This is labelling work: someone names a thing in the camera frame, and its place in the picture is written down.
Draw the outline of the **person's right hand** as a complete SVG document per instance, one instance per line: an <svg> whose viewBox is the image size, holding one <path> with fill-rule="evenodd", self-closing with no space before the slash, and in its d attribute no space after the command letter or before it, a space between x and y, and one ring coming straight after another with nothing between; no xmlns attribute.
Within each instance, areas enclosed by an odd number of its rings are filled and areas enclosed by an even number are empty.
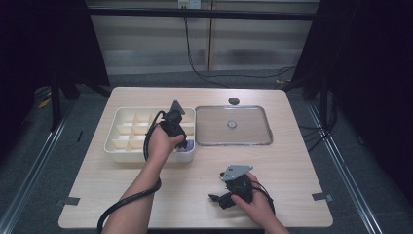
<svg viewBox="0 0 413 234"><path fill-rule="evenodd" d="M265 195L264 190L261 188L257 177L252 173L246 173L246 175L250 178L253 186L252 201L247 203L238 195L232 195L231 199L238 207L247 213L252 221L261 226L262 220L265 217L275 214L269 205L268 198Z"/></svg>

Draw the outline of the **black metal crossbar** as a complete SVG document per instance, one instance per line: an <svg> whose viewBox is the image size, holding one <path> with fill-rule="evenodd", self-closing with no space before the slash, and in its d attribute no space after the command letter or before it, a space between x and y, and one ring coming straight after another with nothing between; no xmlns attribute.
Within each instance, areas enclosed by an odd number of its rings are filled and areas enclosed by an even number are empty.
<svg viewBox="0 0 413 234"><path fill-rule="evenodd" d="M137 17L177 17L177 18L209 18L209 19L242 19L242 20L304 20L312 21L317 14L271 13L249 11L216 11L216 10L179 10L179 9L132 9L132 8L88 8L90 15L100 16L137 16Z"/></svg>

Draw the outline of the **white wall socket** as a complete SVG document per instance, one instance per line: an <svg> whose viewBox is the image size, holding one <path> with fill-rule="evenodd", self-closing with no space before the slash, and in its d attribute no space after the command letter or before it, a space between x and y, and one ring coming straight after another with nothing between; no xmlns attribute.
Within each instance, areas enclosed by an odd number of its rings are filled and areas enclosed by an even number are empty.
<svg viewBox="0 0 413 234"><path fill-rule="evenodd" d="M202 8L201 0L177 0L179 9L200 10Z"/></svg>

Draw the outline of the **grey tape strip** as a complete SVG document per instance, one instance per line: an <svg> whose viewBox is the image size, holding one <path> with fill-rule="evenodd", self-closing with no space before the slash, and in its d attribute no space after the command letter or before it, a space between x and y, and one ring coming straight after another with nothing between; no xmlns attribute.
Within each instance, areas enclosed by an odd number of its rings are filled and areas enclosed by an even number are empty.
<svg viewBox="0 0 413 234"><path fill-rule="evenodd" d="M65 205L77 206L79 201L80 199L75 197L59 198L56 200L56 205L58 207L64 207Z"/></svg>
<svg viewBox="0 0 413 234"><path fill-rule="evenodd" d="M325 200L327 203L333 201L333 197L331 194L326 194L324 192L321 193L314 193L312 194L314 201Z"/></svg>

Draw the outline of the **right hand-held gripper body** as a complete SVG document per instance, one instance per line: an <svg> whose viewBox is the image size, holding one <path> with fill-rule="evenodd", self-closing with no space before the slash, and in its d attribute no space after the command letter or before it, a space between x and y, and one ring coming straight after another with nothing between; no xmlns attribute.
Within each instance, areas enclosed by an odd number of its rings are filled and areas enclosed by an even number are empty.
<svg viewBox="0 0 413 234"><path fill-rule="evenodd" d="M229 165L221 175L226 188L247 203L252 201L252 183L246 173L252 169L253 167L249 165Z"/></svg>

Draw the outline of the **clear flat box lid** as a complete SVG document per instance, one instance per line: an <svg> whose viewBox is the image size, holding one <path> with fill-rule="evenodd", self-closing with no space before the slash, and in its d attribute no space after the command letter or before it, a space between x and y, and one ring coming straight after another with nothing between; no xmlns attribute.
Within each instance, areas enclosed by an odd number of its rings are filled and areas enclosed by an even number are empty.
<svg viewBox="0 0 413 234"><path fill-rule="evenodd" d="M201 146L270 145L273 134L261 106L199 106L196 143Z"/></svg>

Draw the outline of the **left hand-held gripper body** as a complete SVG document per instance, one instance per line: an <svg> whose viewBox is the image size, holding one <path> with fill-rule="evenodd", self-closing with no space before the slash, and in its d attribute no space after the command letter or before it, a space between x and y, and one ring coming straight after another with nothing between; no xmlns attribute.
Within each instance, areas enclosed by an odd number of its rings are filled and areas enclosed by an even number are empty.
<svg viewBox="0 0 413 234"><path fill-rule="evenodd" d="M177 100L172 103L169 112L162 111L160 126L169 137L180 135L186 137L183 128L180 126L184 114L185 111Z"/></svg>

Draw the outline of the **person's left hand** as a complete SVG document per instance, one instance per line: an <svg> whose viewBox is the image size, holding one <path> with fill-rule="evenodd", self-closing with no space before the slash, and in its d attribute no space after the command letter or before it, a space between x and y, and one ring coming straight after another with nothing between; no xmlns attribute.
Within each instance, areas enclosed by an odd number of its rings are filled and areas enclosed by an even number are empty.
<svg viewBox="0 0 413 234"><path fill-rule="evenodd" d="M167 133L157 125L150 136L148 159L149 164L164 164L175 149L175 146L184 139L184 135L169 137Z"/></svg>

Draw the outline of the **black curtain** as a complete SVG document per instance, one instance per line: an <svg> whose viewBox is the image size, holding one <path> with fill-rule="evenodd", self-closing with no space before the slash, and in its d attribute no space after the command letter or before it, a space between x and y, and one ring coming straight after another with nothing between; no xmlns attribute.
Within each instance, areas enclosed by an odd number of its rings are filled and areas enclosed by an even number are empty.
<svg viewBox="0 0 413 234"><path fill-rule="evenodd" d="M319 0L292 80L336 96L413 204L413 0Z"/></svg>
<svg viewBox="0 0 413 234"><path fill-rule="evenodd" d="M86 0L0 0L0 156L15 143L37 89L79 96L109 84Z"/></svg>

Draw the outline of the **cream divided storage box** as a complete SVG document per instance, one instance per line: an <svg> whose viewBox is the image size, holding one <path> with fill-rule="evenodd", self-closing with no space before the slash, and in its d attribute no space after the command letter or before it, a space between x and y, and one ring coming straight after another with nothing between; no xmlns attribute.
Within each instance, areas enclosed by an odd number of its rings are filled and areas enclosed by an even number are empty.
<svg viewBox="0 0 413 234"><path fill-rule="evenodd" d="M150 125L159 111L167 112L168 107L122 107L114 115L112 125L104 144L104 150L117 163L143 163L143 144ZM195 118L193 108L185 108L180 126L186 139L195 143ZM177 148L168 157L168 163L189 163L194 158L191 152Z"/></svg>

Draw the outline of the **black metal stand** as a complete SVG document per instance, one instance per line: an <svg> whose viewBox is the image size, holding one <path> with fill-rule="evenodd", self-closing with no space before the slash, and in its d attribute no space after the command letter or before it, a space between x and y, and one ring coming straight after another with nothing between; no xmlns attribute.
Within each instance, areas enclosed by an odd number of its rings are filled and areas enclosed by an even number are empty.
<svg viewBox="0 0 413 234"><path fill-rule="evenodd" d="M67 72L54 73L51 78L52 132L62 119L60 93L63 93L69 100L77 99L80 96L74 78Z"/></svg>

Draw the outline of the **metal floor rail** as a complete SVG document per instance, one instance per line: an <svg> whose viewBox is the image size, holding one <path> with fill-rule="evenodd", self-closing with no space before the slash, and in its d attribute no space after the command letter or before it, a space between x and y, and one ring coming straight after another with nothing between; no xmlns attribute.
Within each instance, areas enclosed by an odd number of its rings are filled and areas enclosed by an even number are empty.
<svg viewBox="0 0 413 234"><path fill-rule="evenodd" d="M362 195L346 161L344 160L338 146L336 145L331 133L321 124L320 113L314 103L308 104L309 112L313 121L319 128L319 132L324 142L324 145L338 171L338 174L343 180L343 183L356 207L357 213L361 218L367 232L369 234L384 234L380 224L371 210L369 204Z"/></svg>
<svg viewBox="0 0 413 234"><path fill-rule="evenodd" d="M41 151L39 152L34 164L30 168L30 171L24 179L22 185L19 187L19 191L15 198L12 200L10 206L6 209L3 216L0 218L0 234L12 234L16 223L32 193L32 190L37 183L41 173L43 172L50 156L58 142L67 122L73 110L73 106L67 108L61 119L57 122L57 125L53 131L48 134L48 137L43 144Z"/></svg>

